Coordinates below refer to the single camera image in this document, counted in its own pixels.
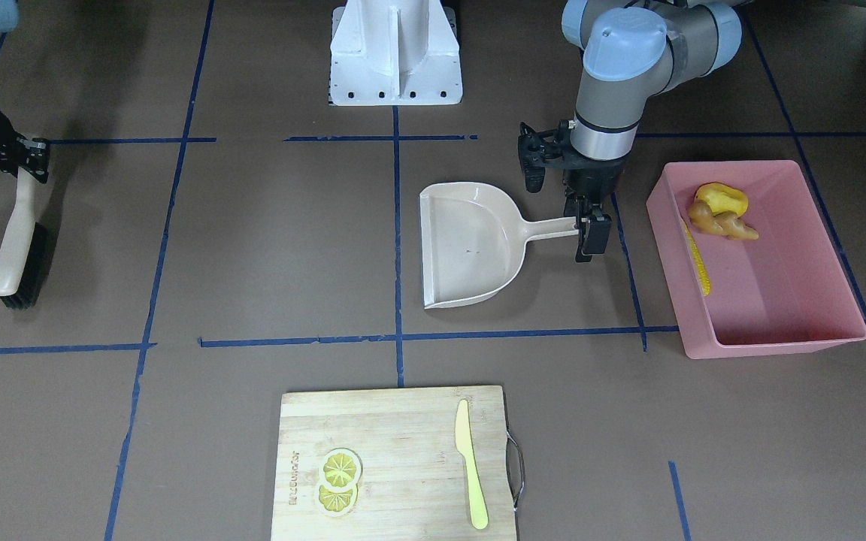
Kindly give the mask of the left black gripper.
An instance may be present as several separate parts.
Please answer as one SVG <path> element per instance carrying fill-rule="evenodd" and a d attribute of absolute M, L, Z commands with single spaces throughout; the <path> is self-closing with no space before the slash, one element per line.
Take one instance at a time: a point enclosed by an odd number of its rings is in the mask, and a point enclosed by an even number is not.
<path fill-rule="evenodd" d="M 564 217 L 573 218 L 574 228 L 578 235 L 582 235 L 582 261 L 591 261 L 595 255 L 605 253 L 612 219 L 600 204 L 583 203 L 583 198 L 601 202 L 612 194 L 625 164 L 626 153 L 611 159 L 588 157 L 571 143 L 575 131 L 568 127 L 567 121 L 540 132 L 521 122 L 516 149 L 525 187 L 530 194 L 542 189 L 547 168 L 564 171 L 564 183 L 568 189 Z"/>

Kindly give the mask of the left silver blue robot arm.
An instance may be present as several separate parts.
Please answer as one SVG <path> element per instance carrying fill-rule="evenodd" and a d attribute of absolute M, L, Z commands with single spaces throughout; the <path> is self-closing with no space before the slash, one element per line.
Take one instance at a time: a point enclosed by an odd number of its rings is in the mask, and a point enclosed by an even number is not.
<path fill-rule="evenodd" d="M 606 250 L 606 203 L 648 143 L 866 143 L 866 1 L 568 1 L 562 30 L 574 106 L 520 124 L 518 151 L 532 194 L 563 175 L 578 263 Z"/>

